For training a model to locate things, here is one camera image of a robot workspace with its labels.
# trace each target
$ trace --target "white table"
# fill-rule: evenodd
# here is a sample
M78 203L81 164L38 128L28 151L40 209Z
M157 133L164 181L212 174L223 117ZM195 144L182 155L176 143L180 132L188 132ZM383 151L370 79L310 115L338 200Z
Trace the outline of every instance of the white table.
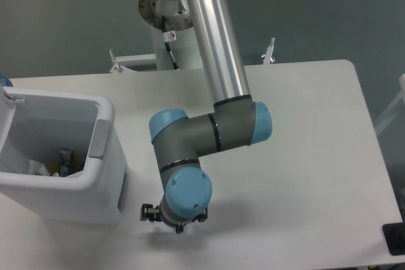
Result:
M404 262L381 226L401 217L348 61L246 68L273 118L269 141L201 158L213 182L205 223L176 235L139 221L163 194L148 122L213 110L202 70L14 79L16 87L108 96L130 165L123 219L47 221L0 196L0 269L325 269Z

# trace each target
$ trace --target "black stripe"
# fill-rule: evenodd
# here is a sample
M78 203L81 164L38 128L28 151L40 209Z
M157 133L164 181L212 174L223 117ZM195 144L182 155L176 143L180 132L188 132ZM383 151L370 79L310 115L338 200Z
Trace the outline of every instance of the black stripe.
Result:
M209 113L208 117L209 117L209 120L211 121L211 124L213 125L215 142L216 142L216 151L221 152L221 138L220 138L220 133L218 131L218 125L216 124L215 118L212 115L212 113Z
M228 99L224 99L223 101L218 101L216 103L214 103L214 107L218 107L221 106L223 104L227 104L228 102L232 102L232 101L239 101L241 99L248 99L248 98L252 98L252 95L242 95L242 96L237 96L237 97L233 97L233 98L228 98Z
M166 166L160 168L159 172L160 174L162 174L166 170L172 169L177 166L181 166L182 164L200 164L200 161L198 159L183 159L181 161L173 161L172 163L167 164Z

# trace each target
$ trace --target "cable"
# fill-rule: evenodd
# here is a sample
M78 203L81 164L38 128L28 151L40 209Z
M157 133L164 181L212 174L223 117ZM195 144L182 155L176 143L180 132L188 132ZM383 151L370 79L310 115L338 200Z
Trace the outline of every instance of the cable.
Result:
M177 65L176 59L175 59L175 57L173 55L173 52L171 51L168 36L166 37L166 35L165 35L165 33L167 33L167 31L166 31L166 21L167 21L166 17L162 16L162 33L163 33L163 39L165 41L166 51L169 53L171 63L173 63L173 69L174 70L179 70L180 67Z

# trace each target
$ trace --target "black object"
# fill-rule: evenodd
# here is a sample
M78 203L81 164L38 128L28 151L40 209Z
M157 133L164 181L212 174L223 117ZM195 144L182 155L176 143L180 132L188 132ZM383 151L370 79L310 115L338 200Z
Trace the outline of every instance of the black object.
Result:
M198 214L195 218L191 220L191 222L198 221L200 223L205 222L205 220L208 218L208 207L205 208L205 210ZM140 220L141 221L150 221L151 223L155 221L163 221L165 224L168 226L171 226L172 228L175 228L176 233L180 234L184 232L184 226L186 225L185 223L178 223L176 225L169 223L162 215L162 212L160 210L159 206L156 206L155 208L151 204L142 204L142 207L140 209Z
M405 223L385 224L382 231L390 254L405 255Z

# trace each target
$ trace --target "black cable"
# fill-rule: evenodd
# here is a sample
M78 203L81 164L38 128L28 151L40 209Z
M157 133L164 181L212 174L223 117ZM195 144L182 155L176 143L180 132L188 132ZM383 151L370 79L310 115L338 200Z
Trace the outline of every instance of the black cable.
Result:
M166 33L166 17L162 16L162 33ZM173 55L173 52L171 51L171 47L170 47L170 43L168 41L165 41L165 47L166 47L166 51L169 53L170 59L171 59L171 63L173 64L173 69L174 70L179 70L180 68L177 65L176 59Z

